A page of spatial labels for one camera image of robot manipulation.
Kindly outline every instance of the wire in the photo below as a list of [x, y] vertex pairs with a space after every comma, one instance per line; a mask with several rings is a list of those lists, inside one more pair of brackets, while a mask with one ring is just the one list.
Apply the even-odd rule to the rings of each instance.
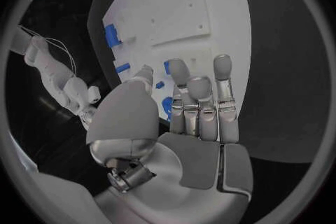
[[[24, 27], [23, 25], [19, 25], [19, 27], [22, 28], [23, 30], [25, 30], [26, 32], [28, 32], [28, 33], [31, 34], [31, 35], [34, 35], [34, 36], [38, 36], [38, 37], [43, 38], [43, 39], [44, 39], [47, 43], [49, 43], [50, 45], [55, 46], [56, 48], [58, 48], [58, 49], [64, 51], [65, 53], [67, 53], [68, 56], [69, 56], [70, 64], [71, 64], [71, 70], [72, 70], [72, 72], [74, 73], [75, 76], [77, 75], [77, 66], [76, 66], [76, 62], [74, 61], [74, 59], [73, 59], [71, 53], [69, 52], [67, 46], [66, 46], [63, 42], [61, 42], [60, 40], [55, 39], [55, 38], [45, 38], [45, 37], [41, 36], [39, 33], [35, 32], [35, 31], [33, 31], [33, 30], [30, 30], [30, 29]], [[58, 43], [61, 44], [63, 47], [61, 47], [61, 46], [58, 45], [58, 44], [55, 44], [55, 43], [52, 42], [52, 41], [56, 41], [56, 42], [58, 42]]]

